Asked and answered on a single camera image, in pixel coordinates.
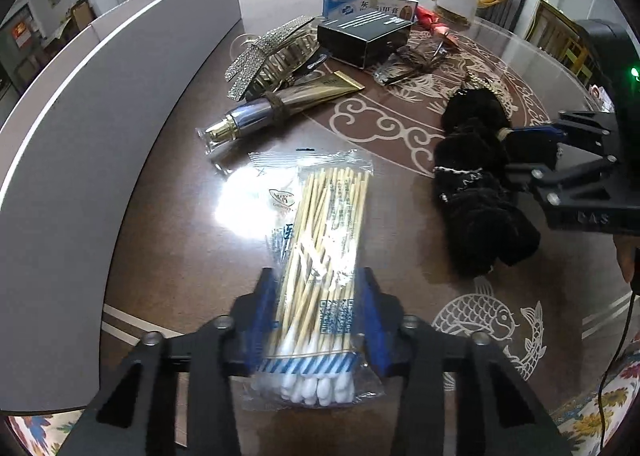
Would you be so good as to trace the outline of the right hand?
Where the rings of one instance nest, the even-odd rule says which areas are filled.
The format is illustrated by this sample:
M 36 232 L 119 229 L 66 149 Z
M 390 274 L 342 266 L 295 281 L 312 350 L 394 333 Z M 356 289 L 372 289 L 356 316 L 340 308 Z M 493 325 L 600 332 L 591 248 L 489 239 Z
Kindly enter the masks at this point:
M 640 248 L 640 238 L 634 236 L 615 235 L 616 259 L 620 272 L 626 283 L 631 283 L 636 268 L 636 251 Z

